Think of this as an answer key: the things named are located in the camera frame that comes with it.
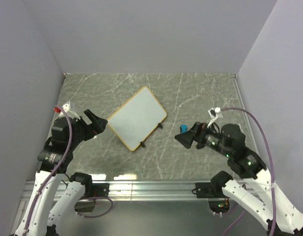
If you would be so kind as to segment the blue whiteboard eraser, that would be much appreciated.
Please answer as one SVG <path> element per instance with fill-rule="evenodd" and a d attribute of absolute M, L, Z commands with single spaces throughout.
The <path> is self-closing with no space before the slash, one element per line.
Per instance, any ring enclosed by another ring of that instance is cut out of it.
<path fill-rule="evenodd" d="M 181 124 L 180 125 L 180 133 L 183 134 L 183 133 L 186 133 L 188 130 L 188 127 L 186 124 Z"/>

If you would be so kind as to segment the yellow framed whiteboard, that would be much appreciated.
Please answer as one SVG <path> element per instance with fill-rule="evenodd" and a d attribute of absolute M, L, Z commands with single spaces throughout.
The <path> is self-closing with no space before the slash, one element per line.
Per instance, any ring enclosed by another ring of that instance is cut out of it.
<path fill-rule="evenodd" d="M 166 117 L 150 88 L 143 86 L 108 117 L 108 126 L 128 150 L 135 151 Z"/>

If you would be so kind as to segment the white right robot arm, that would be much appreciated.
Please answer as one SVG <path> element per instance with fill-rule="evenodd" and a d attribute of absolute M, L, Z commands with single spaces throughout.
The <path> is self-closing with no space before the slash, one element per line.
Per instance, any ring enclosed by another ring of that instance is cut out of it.
<path fill-rule="evenodd" d="M 244 189 L 233 177 L 221 171 L 211 178 L 215 196 L 231 198 L 249 212 L 267 231 L 275 236 L 303 236 L 303 214 L 272 183 L 271 173 L 260 156 L 246 146 L 245 134 L 236 124 L 224 125 L 220 132 L 206 123 L 196 122 L 175 140 L 185 148 L 196 142 L 196 148 L 210 148 L 227 158 L 230 169 L 258 195 Z"/>

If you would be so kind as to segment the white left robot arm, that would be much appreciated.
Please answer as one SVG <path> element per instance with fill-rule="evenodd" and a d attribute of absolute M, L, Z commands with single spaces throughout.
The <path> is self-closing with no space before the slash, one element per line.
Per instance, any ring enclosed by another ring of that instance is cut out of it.
<path fill-rule="evenodd" d="M 84 141 L 104 132 L 108 121 L 93 114 L 87 124 L 68 105 L 55 106 L 59 117 L 51 128 L 51 136 L 38 155 L 34 186 L 23 218 L 14 232 L 15 236 L 57 236 L 67 214 L 74 210 L 79 200 L 107 200 L 108 184 L 96 185 L 92 176 L 74 173 L 69 177 L 64 193 L 54 201 L 58 187 L 67 176 L 67 167 L 73 159 L 73 151 Z"/>

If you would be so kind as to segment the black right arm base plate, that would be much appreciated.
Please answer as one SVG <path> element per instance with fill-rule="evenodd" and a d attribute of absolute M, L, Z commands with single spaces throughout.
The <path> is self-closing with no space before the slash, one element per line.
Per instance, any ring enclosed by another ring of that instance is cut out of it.
<path fill-rule="evenodd" d="M 211 182 L 196 182 L 195 188 L 191 192 L 198 199 L 225 198 L 221 188 Z"/>

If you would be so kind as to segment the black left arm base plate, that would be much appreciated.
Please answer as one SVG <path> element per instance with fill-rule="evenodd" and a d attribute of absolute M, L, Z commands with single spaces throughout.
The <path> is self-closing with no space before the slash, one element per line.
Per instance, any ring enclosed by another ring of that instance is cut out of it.
<path fill-rule="evenodd" d="M 109 183 L 93 183 L 91 189 L 91 196 L 107 198 L 109 196 L 109 188 Z"/>

